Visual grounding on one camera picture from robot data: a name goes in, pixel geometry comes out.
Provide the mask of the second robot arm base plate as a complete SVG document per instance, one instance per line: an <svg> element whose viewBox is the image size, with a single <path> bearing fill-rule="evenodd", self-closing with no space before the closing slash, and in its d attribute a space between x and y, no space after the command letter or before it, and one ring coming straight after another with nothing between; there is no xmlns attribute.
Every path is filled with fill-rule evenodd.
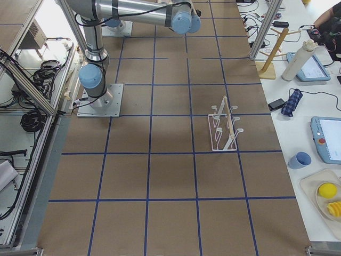
<svg viewBox="0 0 341 256"><path fill-rule="evenodd" d="M116 27L102 27L102 35L103 37L131 37L132 27L131 21L121 21Z"/></svg>

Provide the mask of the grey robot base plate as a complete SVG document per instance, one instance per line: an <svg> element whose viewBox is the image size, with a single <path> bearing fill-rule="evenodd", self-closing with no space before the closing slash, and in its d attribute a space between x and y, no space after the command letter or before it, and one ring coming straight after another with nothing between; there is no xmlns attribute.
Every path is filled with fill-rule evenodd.
<svg viewBox="0 0 341 256"><path fill-rule="evenodd" d="M89 104L88 100L80 104L77 117L79 118L105 118L119 117L124 85L107 85L106 94Z"/></svg>

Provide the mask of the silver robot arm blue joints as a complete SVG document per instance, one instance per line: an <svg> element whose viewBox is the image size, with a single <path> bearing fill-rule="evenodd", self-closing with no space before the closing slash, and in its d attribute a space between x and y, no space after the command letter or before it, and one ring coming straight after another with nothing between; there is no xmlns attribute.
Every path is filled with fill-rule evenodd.
<svg viewBox="0 0 341 256"><path fill-rule="evenodd" d="M103 45L102 25L118 27L121 21L164 26L177 34L195 33L201 27L201 12L191 1L67 1L74 22L83 27L87 65L79 72L90 106L111 105L114 96L106 81L109 56Z"/></svg>

